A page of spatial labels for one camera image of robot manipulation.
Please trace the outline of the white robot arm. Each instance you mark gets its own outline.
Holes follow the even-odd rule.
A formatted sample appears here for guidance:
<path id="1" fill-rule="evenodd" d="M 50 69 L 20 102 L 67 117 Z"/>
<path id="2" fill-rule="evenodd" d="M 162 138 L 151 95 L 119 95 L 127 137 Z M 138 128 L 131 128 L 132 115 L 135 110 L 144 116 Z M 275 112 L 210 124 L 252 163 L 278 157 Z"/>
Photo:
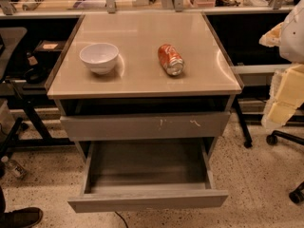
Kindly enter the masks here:
<path id="1" fill-rule="evenodd" d="M 261 36 L 265 47 L 278 47 L 279 55 L 292 64 L 272 78 L 262 125 L 277 129 L 285 125 L 304 103 L 304 8 L 298 4 L 285 20 Z"/>

